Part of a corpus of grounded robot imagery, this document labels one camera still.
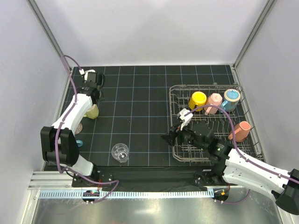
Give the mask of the cream yellow faceted mug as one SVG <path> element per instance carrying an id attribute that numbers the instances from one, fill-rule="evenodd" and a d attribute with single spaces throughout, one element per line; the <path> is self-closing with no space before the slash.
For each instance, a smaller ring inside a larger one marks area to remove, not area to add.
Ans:
<path id="1" fill-rule="evenodd" d="M 96 119 L 99 115 L 99 108 L 96 104 L 93 104 L 92 107 L 84 114 L 84 117 L 89 119 Z"/>

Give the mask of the yellow mug black handle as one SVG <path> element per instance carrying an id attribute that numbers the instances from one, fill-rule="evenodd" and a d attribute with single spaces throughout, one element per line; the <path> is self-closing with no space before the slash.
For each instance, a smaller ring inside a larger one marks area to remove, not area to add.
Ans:
<path id="1" fill-rule="evenodd" d="M 207 100 L 207 96 L 205 93 L 201 92 L 201 91 L 196 91 L 194 92 L 189 100 L 189 108 L 191 110 L 199 107 L 199 106 L 203 106 L 206 104 L 206 100 Z"/>

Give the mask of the pink faceted mug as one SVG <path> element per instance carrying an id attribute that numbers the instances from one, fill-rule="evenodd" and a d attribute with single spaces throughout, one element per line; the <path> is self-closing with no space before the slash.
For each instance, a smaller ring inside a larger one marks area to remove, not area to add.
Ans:
<path id="1" fill-rule="evenodd" d="M 212 93 L 207 101 L 206 105 L 214 105 L 214 106 L 220 106 L 222 104 L 222 96 L 219 93 Z M 216 107 L 211 107 L 211 106 L 206 106 L 204 107 L 205 115 L 213 115 L 216 114 L 218 111 L 218 108 Z"/>

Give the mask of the brown floral mug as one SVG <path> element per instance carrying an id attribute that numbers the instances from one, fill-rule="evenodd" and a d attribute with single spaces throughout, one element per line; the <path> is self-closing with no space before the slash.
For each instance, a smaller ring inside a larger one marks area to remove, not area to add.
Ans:
<path id="1" fill-rule="evenodd" d="M 242 142 L 244 141 L 251 129 L 251 125 L 247 121 L 242 121 L 239 124 L 234 126 L 234 129 L 230 132 L 228 139 L 233 139 L 233 133 L 235 134 L 235 141 Z"/>

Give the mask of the blue butterfly mug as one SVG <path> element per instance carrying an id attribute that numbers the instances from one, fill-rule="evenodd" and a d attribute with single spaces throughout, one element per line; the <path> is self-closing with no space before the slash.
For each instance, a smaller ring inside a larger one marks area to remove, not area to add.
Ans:
<path id="1" fill-rule="evenodd" d="M 228 89 L 224 92 L 223 102 L 220 108 L 226 112 L 232 112 L 235 110 L 239 100 L 241 98 L 240 92 L 235 89 Z"/>

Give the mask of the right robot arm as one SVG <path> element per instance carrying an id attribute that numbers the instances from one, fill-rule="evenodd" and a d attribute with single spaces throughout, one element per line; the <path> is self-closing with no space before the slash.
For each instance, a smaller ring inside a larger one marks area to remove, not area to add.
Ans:
<path id="1" fill-rule="evenodd" d="M 275 202 L 282 210 L 298 215 L 299 213 L 299 171 L 287 171 L 235 149 L 225 140 L 217 138 L 205 124 L 192 127 L 173 126 L 162 139 L 173 147 L 175 144 L 189 144 L 203 150 L 214 163 L 212 174 L 229 184 L 240 185 L 258 192 Z"/>

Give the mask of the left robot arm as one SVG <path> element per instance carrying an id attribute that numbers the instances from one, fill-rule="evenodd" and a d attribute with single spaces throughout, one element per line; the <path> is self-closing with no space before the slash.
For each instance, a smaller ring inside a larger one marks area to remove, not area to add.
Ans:
<path id="1" fill-rule="evenodd" d="M 69 168 L 77 174 L 97 180 L 96 165 L 80 155 L 75 139 L 76 130 L 84 116 L 95 119 L 99 115 L 98 101 L 104 99 L 102 88 L 105 76 L 95 70 L 80 70 L 82 86 L 74 88 L 74 95 L 61 117 L 41 129 L 43 160 L 55 163 L 58 170 Z"/>

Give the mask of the clear glass tumbler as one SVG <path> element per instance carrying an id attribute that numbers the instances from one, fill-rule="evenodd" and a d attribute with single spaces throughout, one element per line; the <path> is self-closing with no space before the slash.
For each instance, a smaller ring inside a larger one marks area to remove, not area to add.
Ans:
<path id="1" fill-rule="evenodd" d="M 124 143 L 118 143 L 112 147 L 111 154 L 119 163 L 125 163 L 129 159 L 129 148 Z"/>

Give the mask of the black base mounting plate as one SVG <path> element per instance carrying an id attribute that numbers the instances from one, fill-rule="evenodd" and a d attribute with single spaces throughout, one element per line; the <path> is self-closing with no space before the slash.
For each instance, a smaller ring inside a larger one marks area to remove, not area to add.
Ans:
<path id="1" fill-rule="evenodd" d="M 211 167 L 98 166 L 102 182 L 118 180 L 119 192 L 188 192 L 208 187 L 227 188 L 228 183 L 212 174 Z"/>

